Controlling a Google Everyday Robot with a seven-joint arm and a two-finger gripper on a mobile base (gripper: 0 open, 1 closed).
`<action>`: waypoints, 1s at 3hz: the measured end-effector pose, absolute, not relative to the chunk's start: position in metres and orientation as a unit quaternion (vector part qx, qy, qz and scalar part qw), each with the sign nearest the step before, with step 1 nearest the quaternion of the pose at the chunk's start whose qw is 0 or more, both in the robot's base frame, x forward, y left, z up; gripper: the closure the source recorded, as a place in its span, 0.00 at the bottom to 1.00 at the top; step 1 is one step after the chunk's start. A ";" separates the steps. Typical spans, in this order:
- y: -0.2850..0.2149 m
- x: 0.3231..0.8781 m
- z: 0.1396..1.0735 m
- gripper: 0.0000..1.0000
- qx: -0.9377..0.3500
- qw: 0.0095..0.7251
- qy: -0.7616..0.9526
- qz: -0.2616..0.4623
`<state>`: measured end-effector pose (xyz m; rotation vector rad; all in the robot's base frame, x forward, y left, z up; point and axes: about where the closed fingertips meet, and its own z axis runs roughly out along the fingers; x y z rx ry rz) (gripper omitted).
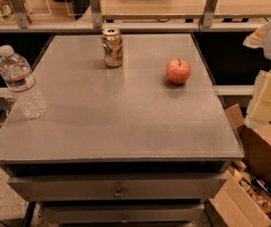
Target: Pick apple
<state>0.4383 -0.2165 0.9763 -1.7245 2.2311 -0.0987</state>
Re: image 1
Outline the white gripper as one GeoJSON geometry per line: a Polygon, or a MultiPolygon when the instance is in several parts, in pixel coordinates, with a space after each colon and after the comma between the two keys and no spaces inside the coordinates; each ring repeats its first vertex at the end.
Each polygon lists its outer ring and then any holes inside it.
{"type": "MultiPolygon", "coordinates": [[[[263,48],[264,56],[271,61],[271,18],[268,25],[263,25],[248,35],[243,45],[249,48],[263,48]]],[[[261,70],[255,79],[244,123],[250,129],[260,129],[270,120],[271,70],[261,70]]]]}

